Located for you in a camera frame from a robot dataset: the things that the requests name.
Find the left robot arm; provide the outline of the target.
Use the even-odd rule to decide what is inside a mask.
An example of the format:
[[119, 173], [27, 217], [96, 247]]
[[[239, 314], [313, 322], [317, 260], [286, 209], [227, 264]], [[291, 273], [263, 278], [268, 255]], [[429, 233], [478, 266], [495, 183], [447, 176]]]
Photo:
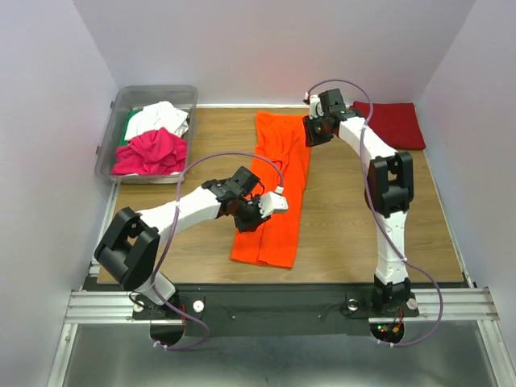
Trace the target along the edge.
[[94, 258], [122, 289], [144, 295], [159, 316], [178, 312], [173, 283], [155, 273], [160, 245], [169, 237], [199, 223], [232, 216], [240, 232], [256, 231], [274, 213], [288, 209], [283, 189], [253, 195], [260, 178], [241, 167], [230, 178], [204, 182], [179, 200], [148, 210], [121, 209], [113, 217]]

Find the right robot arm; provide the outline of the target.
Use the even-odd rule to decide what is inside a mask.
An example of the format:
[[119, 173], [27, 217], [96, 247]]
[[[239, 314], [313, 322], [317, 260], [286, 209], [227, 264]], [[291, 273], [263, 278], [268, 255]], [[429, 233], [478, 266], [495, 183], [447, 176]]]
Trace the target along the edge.
[[377, 224], [371, 305], [379, 314], [390, 314], [411, 297], [405, 225], [414, 198], [413, 158], [382, 140], [367, 119], [345, 104], [339, 89], [306, 93], [303, 102], [310, 108], [303, 119], [307, 147], [339, 138], [360, 158], [366, 204]]

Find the folded dark red t shirt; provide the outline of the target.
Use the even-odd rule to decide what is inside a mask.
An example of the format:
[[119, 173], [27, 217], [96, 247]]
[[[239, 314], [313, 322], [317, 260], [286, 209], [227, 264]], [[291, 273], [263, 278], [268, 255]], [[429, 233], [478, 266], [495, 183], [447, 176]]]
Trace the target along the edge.
[[413, 103], [373, 103], [368, 124], [390, 147], [422, 151], [423, 138]]

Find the pink t shirt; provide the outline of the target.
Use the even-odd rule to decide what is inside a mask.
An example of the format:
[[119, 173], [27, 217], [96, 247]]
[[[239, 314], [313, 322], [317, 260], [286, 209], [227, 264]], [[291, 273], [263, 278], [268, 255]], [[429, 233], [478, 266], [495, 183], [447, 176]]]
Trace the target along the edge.
[[187, 150], [187, 143], [164, 127], [147, 131], [117, 148], [111, 174], [168, 176], [180, 173], [185, 168]]

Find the clear plastic bin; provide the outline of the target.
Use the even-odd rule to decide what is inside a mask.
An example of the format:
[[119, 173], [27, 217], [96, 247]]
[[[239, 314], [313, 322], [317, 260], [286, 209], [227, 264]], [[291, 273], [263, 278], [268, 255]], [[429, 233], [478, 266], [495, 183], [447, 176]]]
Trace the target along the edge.
[[137, 85], [121, 89], [111, 104], [106, 131], [97, 149], [96, 175], [127, 184], [177, 182], [178, 172], [122, 173], [119, 152], [133, 139], [155, 139], [153, 132], [164, 128], [185, 144], [184, 165], [189, 165], [197, 130], [197, 101], [198, 90], [191, 85]]

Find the white t shirt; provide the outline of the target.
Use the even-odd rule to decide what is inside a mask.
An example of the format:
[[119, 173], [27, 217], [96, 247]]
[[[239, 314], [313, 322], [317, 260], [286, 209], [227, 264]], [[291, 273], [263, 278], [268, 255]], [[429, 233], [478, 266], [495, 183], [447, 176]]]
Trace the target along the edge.
[[123, 139], [130, 141], [147, 131], [158, 131], [161, 128], [182, 137], [189, 130], [188, 118], [186, 111], [177, 109], [171, 102], [148, 105], [129, 118]]

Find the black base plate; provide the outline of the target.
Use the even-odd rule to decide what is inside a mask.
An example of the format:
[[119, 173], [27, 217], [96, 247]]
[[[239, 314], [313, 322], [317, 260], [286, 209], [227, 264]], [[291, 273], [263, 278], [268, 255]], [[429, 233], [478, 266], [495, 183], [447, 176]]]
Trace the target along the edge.
[[417, 317], [406, 303], [378, 312], [373, 286], [355, 284], [255, 284], [177, 286], [170, 302], [198, 318], [179, 322], [186, 336], [365, 335], [373, 321]]

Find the aluminium frame rail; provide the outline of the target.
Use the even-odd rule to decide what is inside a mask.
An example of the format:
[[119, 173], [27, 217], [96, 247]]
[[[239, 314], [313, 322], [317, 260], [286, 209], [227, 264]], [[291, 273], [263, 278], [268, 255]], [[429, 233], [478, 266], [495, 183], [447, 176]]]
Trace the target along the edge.
[[[418, 289], [414, 300], [396, 311], [406, 321], [497, 321], [496, 306], [487, 289], [444, 289], [443, 300], [432, 289]], [[201, 292], [184, 294], [180, 302], [185, 312], [207, 322], [209, 318], [235, 321], [239, 317], [296, 317], [302, 314], [315, 320], [328, 318], [331, 313], [347, 318], [366, 318], [369, 322], [387, 321], [393, 312], [377, 313], [365, 301], [328, 292]], [[155, 307], [146, 302], [132, 302], [124, 292], [74, 292], [70, 296], [64, 321], [86, 323], [172, 323], [181, 316], [167, 306]]]

